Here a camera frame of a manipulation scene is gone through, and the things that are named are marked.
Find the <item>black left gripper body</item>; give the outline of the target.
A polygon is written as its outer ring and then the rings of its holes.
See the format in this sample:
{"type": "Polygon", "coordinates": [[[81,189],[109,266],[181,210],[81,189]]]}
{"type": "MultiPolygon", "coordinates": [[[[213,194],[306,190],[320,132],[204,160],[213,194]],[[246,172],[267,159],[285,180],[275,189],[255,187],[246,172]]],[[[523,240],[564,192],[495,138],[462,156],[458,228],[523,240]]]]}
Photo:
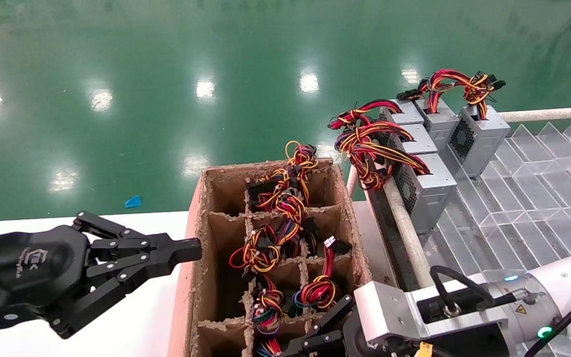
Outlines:
{"type": "Polygon", "coordinates": [[[0,329],[59,315],[84,287],[88,248],[70,226],[0,235],[0,329]]]}

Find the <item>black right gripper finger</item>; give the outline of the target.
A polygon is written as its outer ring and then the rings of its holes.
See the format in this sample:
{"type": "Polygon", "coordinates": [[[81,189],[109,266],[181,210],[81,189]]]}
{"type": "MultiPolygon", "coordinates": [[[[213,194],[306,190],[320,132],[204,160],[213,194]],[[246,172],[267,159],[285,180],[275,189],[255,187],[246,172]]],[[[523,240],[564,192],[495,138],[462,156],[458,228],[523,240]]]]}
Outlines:
{"type": "Polygon", "coordinates": [[[278,354],[279,357],[344,357],[345,355],[344,337],[340,330],[292,339],[287,348],[278,354]]]}
{"type": "Polygon", "coordinates": [[[353,296],[345,295],[338,302],[333,305],[319,321],[313,323],[310,333],[311,334],[327,334],[333,330],[347,315],[352,312],[355,305],[353,296]]]}

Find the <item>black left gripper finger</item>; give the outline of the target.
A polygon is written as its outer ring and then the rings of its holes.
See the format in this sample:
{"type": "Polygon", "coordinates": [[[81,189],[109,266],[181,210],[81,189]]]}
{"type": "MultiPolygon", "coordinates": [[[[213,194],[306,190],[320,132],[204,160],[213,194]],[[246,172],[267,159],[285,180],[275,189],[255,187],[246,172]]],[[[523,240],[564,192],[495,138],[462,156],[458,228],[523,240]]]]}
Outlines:
{"type": "Polygon", "coordinates": [[[201,249],[152,249],[85,267],[72,294],[50,312],[51,328],[68,339],[148,280],[170,275],[178,264],[201,257],[201,249]]]}
{"type": "Polygon", "coordinates": [[[90,212],[80,212],[73,221],[73,228],[97,237],[91,243],[91,249],[103,254],[139,254],[150,251],[202,253],[202,244],[197,238],[176,241],[166,233],[145,235],[90,212]]]}

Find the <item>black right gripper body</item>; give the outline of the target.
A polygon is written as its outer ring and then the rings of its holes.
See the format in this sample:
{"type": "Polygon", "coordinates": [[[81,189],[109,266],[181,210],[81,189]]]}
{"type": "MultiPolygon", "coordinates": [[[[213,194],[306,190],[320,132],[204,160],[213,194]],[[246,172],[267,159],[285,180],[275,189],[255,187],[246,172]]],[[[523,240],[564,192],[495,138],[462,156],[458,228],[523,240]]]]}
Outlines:
{"type": "Polygon", "coordinates": [[[360,318],[347,318],[343,325],[343,339],[347,357],[389,357],[384,344],[368,343],[360,318]]]}

